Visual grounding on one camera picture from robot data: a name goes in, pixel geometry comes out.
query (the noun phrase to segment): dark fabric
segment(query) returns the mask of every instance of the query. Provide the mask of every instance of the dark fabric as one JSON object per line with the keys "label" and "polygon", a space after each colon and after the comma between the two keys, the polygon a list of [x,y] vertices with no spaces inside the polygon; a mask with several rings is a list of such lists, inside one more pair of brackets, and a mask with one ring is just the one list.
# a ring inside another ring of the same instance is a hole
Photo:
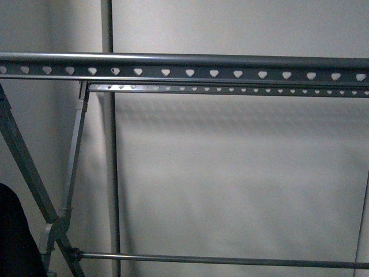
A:
{"label": "dark fabric", "polygon": [[21,203],[4,184],[0,184],[0,276],[47,276]]}

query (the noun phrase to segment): metal tube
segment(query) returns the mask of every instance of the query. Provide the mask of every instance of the metal tube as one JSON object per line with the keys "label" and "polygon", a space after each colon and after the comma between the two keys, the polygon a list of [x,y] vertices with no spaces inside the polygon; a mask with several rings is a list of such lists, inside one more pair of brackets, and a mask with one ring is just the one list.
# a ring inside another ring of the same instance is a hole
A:
{"label": "metal tube", "polygon": [[[101,1],[103,51],[113,53],[112,2]],[[111,251],[121,251],[119,225],[118,165],[116,157],[115,94],[104,95],[104,133],[106,144],[107,185],[110,216]],[[121,277],[121,262],[112,261],[112,276]]]}
{"label": "metal tube", "polygon": [[316,58],[271,57],[241,55],[194,55],[194,54],[97,54],[97,53],[13,53],[0,52],[0,63],[23,62],[26,65],[63,64],[75,65],[113,63],[115,65],[149,66],[246,66],[250,68],[293,69],[369,69],[369,59],[364,58]]}
{"label": "metal tube", "polygon": [[0,85],[0,131],[46,223],[53,223],[58,219],[57,212],[10,109],[11,106]]}
{"label": "metal tube", "polygon": [[88,99],[88,85],[85,81],[83,81],[80,86],[81,102],[79,104],[79,107],[77,107],[76,109],[76,119],[74,121],[73,135],[70,144],[67,174],[63,187],[62,206],[60,208],[60,210],[62,211],[61,217],[64,217],[65,219],[65,231],[68,230],[70,224],[72,209],[71,202],[73,198],[74,183],[76,181],[78,157],[80,155],[81,140],[85,123],[85,116],[87,112]]}
{"label": "metal tube", "polygon": [[369,269],[369,263],[350,261],[310,261],[310,260],[275,260],[275,259],[245,259],[223,257],[193,257],[166,255],[129,255],[120,253],[77,253],[78,259],[112,259],[133,261],[159,261],[166,263],[196,263],[196,264],[239,264],[239,265],[269,265],[274,267],[320,267],[320,268],[355,268]]}
{"label": "metal tube", "polygon": [[[369,249],[368,187],[369,187],[369,174],[367,178],[367,186],[366,186],[365,195],[364,195],[362,221],[360,222],[359,237],[357,239],[357,248],[356,248],[356,256],[355,256],[356,262],[360,260],[364,260],[368,256],[367,255],[368,249]],[[353,277],[364,277],[364,276],[367,276],[366,272],[357,271],[357,270],[354,270],[353,272]]]}

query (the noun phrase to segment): drying rack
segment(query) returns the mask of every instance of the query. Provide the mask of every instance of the drying rack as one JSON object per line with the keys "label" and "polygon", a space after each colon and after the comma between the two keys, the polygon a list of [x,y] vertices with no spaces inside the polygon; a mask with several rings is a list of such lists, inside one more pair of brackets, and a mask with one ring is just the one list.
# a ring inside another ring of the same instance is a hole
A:
{"label": "drying rack", "polygon": [[61,214],[57,214],[0,86],[0,130],[45,221],[40,253],[46,269],[58,244],[73,276],[81,259],[369,269],[369,263],[87,253],[67,236],[81,136],[91,92],[187,93],[369,98],[369,59],[169,54],[0,53],[0,79],[80,81]]}

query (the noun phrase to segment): heart-shaped cutout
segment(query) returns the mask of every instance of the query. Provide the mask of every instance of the heart-shaped cutout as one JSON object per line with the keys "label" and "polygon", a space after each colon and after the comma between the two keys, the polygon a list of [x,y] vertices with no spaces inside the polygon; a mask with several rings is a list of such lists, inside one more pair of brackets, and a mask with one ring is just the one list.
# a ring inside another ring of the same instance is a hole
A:
{"label": "heart-shaped cutout", "polygon": [[88,68],[88,72],[91,74],[91,75],[95,75],[96,72],[97,72],[97,69],[96,68]]}
{"label": "heart-shaped cutout", "polygon": [[6,67],[5,66],[0,66],[0,73],[5,74],[6,72],[7,72]]}
{"label": "heart-shaped cutout", "polygon": [[69,75],[72,75],[74,73],[74,68],[71,66],[68,66],[65,68],[65,71],[67,71]]}
{"label": "heart-shaped cutout", "polygon": [[187,69],[186,70],[186,74],[187,74],[187,76],[192,77],[195,74],[195,70],[193,70],[193,69]]}
{"label": "heart-shaped cutout", "polygon": [[168,76],[169,76],[169,74],[171,74],[170,69],[162,69],[162,70],[161,70],[161,72],[162,72],[162,74],[163,74],[164,76],[166,76],[166,77],[168,77]]}
{"label": "heart-shaped cutout", "polygon": [[292,76],[292,73],[289,72],[289,71],[285,71],[285,72],[282,73],[282,76],[283,76],[283,78],[288,80]]}
{"label": "heart-shaped cutout", "polygon": [[135,69],[133,69],[133,72],[137,76],[140,76],[142,74],[143,70],[141,68],[135,68]]}
{"label": "heart-shaped cutout", "polygon": [[366,74],[357,74],[356,75],[356,79],[359,82],[363,81],[366,77],[367,77]]}
{"label": "heart-shaped cutout", "polygon": [[28,66],[21,66],[21,70],[25,74],[28,74],[29,73],[29,67]]}
{"label": "heart-shaped cutout", "polygon": [[218,76],[218,74],[219,74],[219,71],[218,71],[218,70],[210,70],[210,75],[211,75],[213,78],[217,77],[217,76]]}
{"label": "heart-shaped cutout", "polygon": [[114,76],[118,76],[121,72],[119,68],[112,68],[110,69],[111,73],[113,73]]}
{"label": "heart-shaped cutout", "polygon": [[258,73],[260,79],[265,79],[265,77],[268,75],[266,71],[259,71]]}
{"label": "heart-shaped cutout", "polygon": [[236,78],[239,78],[242,76],[243,72],[241,70],[236,70],[233,72],[233,74]]}
{"label": "heart-shaped cutout", "polygon": [[333,81],[337,81],[341,77],[341,73],[332,73],[331,77]]}
{"label": "heart-shaped cutout", "polygon": [[315,79],[315,77],[317,76],[317,74],[315,72],[309,72],[306,74],[306,77],[309,79],[309,80],[313,80]]}
{"label": "heart-shaped cutout", "polygon": [[42,70],[43,70],[47,75],[51,74],[51,71],[52,71],[51,67],[49,67],[49,66],[44,66],[44,67],[42,68]]}

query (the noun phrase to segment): white wall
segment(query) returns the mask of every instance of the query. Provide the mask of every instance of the white wall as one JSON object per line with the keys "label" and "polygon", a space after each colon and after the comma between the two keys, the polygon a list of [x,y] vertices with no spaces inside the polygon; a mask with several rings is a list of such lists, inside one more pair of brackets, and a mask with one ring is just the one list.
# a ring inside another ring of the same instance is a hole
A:
{"label": "white wall", "polygon": [[[47,1],[0,1],[0,26],[0,51],[52,51]],[[59,132],[54,83],[1,80],[1,84],[33,161],[58,208],[64,179],[60,163],[64,155],[59,143],[69,137]],[[0,157],[0,182],[17,193],[38,243],[45,221],[3,138],[0,139]],[[59,249],[53,253],[51,268],[61,276],[68,272]]]}
{"label": "white wall", "polygon": [[[113,1],[114,51],[367,58],[367,1]],[[137,253],[355,259],[369,103],[116,97]],[[138,263],[140,276],[352,276],[349,269]]]}
{"label": "white wall", "polygon": [[[0,1],[0,51],[102,52],[101,2]],[[12,112],[55,208],[61,204],[78,82],[1,80]],[[69,238],[83,250],[110,252],[101,105],[91,96],[81,147]],[[0,139],[0,182],[19,196],[36,242],[44,220]],[[50,269],[71,276],[58,247]],[[87,276],[110,276],[110,261],[82,261]]]}

